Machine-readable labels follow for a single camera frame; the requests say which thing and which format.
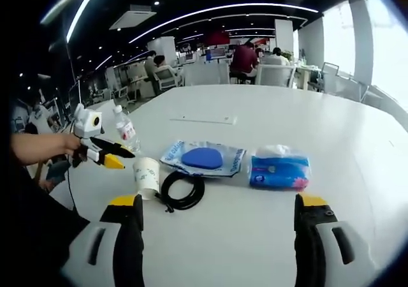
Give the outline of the person's left hand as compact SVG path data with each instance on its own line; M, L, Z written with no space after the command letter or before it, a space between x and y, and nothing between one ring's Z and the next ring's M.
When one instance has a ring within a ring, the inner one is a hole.
M74 134L62 134L62 144L64 153L67 155L74 155L74 152L81 147L81 142L79 137L75 136Z

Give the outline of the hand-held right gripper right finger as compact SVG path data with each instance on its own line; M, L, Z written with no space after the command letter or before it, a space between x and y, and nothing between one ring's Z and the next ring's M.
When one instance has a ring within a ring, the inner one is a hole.
M296 286L368 286L374 280L367 242L322 198L296 195L294 231Z

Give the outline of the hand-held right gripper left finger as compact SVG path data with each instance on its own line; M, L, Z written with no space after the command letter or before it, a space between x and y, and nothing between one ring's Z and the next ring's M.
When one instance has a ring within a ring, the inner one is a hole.
M143 200L113 199L72 241L62 276L70 286L143 286Z

